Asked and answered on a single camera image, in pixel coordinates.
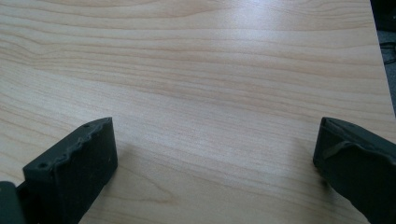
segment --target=gray floor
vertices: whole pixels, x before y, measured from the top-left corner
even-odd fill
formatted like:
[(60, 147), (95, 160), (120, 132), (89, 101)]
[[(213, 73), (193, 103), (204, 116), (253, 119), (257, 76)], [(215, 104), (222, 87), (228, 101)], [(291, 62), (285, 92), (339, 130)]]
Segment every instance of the gray floor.
[[(377, 31), (379, 43), (396, 42), (396, 33)], [(384, 61), (396, 58), (396, 53), (391, 49), (381, 49)], [(390, 96), (393, 102), (393, 111), (396, 113), (396, 63), (386, 64), (385, 71), (388, 76)]]

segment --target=wood grain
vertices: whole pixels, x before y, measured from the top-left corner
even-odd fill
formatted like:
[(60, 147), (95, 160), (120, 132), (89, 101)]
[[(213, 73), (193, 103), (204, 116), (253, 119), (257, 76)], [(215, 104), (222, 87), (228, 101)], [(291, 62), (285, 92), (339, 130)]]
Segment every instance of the wood grain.
[(111, 116), (80, 223), (367, 223), (312, 165), (320, 118), (396, 142), (368, 0), (0, 1), (0, 179)]

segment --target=black plastic jaw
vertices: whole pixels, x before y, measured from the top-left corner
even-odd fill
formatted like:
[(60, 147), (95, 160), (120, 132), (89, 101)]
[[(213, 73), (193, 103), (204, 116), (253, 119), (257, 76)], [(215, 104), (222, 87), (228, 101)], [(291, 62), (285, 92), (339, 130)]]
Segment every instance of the black plastic jaw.
[(396, 145), (355, 124), (323, 118), (314, 164), (371, 223), (396, 223)]
[(78, 223), (117, 166), (112, 119), (86, 123), (23, 167), (16, 189), (0, 183), (2, 207), (13, 211), (0, 209), (0, 223)]

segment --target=light wood surface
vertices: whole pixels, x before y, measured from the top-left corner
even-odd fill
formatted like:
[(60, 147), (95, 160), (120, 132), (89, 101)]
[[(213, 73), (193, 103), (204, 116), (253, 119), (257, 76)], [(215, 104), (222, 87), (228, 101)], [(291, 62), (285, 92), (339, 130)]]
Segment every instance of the light wood surface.
[(396, 142), (369, 0), (0, 1), (0, 179), (113, 117), (80, 223), (367, 223), (312, 165), (321, 117)]

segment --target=wooden table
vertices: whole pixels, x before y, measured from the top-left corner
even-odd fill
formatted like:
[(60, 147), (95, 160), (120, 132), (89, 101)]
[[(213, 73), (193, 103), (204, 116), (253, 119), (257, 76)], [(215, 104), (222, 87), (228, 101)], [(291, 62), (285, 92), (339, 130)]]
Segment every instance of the wooden table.
[(312, 156), (324, 116), (396, 142), (368, 0), (0, 2), (1, 180), (111, 116), (80, 223), (367, 223)]

